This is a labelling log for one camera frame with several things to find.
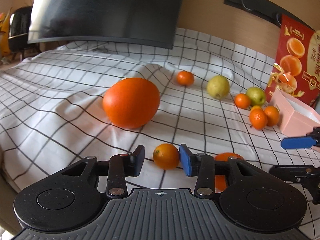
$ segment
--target crosshair mark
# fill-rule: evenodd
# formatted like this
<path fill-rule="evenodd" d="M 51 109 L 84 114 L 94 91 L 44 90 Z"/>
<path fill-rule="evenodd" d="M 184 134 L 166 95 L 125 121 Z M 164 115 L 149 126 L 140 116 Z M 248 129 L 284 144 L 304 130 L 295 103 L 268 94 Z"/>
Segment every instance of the crosshair mark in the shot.
<path fill-rule="evenodd" d="M 167 193 L 165 193 L 165 192 L 163 192 L 163 191 L 159 191 L 159 192 L 157 192 L 156 194 L 159 195 L 160 197 L 162 197 L 162 196 L 164 196 L 164 195 L 167 194 Z"/>

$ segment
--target bedsheet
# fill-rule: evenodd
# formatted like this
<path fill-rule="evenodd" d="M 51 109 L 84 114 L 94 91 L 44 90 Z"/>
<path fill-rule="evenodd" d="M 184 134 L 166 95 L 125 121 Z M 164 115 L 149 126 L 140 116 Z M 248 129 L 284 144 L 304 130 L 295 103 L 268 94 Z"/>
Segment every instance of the bedsheet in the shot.
<path fill-rule="evenodd" d="M 90 155 L 108 160 L 143 144 L 146 159 L 127 187 L 175 188 L 195 186 L 181 167 L 163 171 L 152 161 L 161 143 L 216 155 L 240 154 L 268 171 L 274 164 L 320 166 L 312 149 L 283 150 L 279 128 L 250 127 L 248 110 L 238 109 L 233 97 L 247 88 L 265 88 L 274 60 L 252 49 L 204 33 L 177 29 L 172 50 L 113 42 L 77 41 L 25 59 L 0 72 L 0 146 L 2 168 L 19 189 Z M 191 71 L 195 83 L 179 86 L 175 75 Z M 230 94 L 222 101 L 205 90 L 210 78 L 229 79 Z M 161 103 L 145 126 L 126 130 L 114 126 L 102 109 L 105 91 L 123 78 L 141 77 L 159 89 Z M 106 178 L 100 179 L 103 192 Z M 308 200 L 301 231 L 320 236 L 320 205 Z"/>

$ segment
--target orange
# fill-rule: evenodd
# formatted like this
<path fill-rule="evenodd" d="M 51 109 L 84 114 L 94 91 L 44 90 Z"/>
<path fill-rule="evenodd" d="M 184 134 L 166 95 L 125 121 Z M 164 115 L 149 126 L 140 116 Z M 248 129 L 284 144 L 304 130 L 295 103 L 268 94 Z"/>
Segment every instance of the orange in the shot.
<path fill-rule="evenodd" d="M 251 104 L 251 99 L 246 94 L 237 94 L 235 97 L 235 104 L 237 107 L 246 109 Z"/>
<path fill-rule="evenodd" d="M 254 110 L 254 109 L 262 109 L 262 108 L 261 108 L 261 106 L 253 106 L 253 107 L 251 107 L 251 110 L 250 110 L 250 111 L 252 111 L 252 110 Z"/>
<path fill-rule="evenodd" d="M 263 129 L 268 123 L 267 115 L 262 109 L 254 109 L 251 111 L 249 114 L 249 120 L 251 125 L 257 130 Z"/>
<path fill-rule="evenodd" d="M 236 153 L 220 153 L 214 157 L 216 161 L 227 162 L 230 156 L 237 156 L 240 159 L 243 159 L 240 155 Z M 224 175 L 215 175 L 215 187 L 219 191 L 224 191 L 227 188 L 226 176 Z"/>
<path fill-rule="evenodd" d="M 195 81 L 195 77 L 189 71 L 180 71 L 177 75 L 177 82 L 182 86 L 191 86 Z"/>
<path fill-rule="evenodd" d="M 274 126 L 279 122 L 280 113 L 274 106 L 268 106 L 264 112 L 268 118 L 267 126 Z"/>
<path fill-rule="evenodd" d="M 301 58 L 306 52 L 302 42 L 297 38 L 288 39 L 287 50 L 292 56 L 296 56 L 297 58 Z"/>
<path fill-rule="evenodd" d="M 172 170 L 178 166 L 180 154 L 172 144 L 163 143 L 153 151 L 153 160 L 159 168 Z"/>
<path fill-rule="evenodd" d="M 284 72 L 290 72 L 292 76 L 297 76 L 301 73 L 302 64 L 300 60 L 292 55 L 286 55 L 281 58 L 279 65 Z"/>
<path fill-rule="evenodd" d="M 145 125 L 156 114 L 160 104 L 159 90 L 143 78 L 127 78 L 109 88 L 102 101 L 110 121 L 121 128 Z"/>

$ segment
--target computer monitor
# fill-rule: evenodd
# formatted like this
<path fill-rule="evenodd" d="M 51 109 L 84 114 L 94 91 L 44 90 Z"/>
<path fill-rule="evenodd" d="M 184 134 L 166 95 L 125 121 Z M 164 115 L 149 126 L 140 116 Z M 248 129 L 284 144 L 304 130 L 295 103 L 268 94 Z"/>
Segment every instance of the computer monitor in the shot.
<path fill-rule="evenodd" d="M 114 41 L 171 49 L 182 0 L 35 0 L 29 43 Z"/>

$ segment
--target green pear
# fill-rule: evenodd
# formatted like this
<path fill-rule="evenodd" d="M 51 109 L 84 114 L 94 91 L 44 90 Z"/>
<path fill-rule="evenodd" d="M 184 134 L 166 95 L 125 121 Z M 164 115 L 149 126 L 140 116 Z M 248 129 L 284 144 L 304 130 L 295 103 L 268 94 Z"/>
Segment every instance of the green pear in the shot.
<path fill-rule="evenodd" d="M 246 94 L 251 99 L 251 106 L 262 106 L 266 102 L 266 94 L 261 88 L 249 88 Z"/>
<path fill-rule="evenodd" d="M 207 92 L 215 99 L 221 100 L 229 94 L 230 85 L 226 77 L 218 75 L 209 80 Z"/>

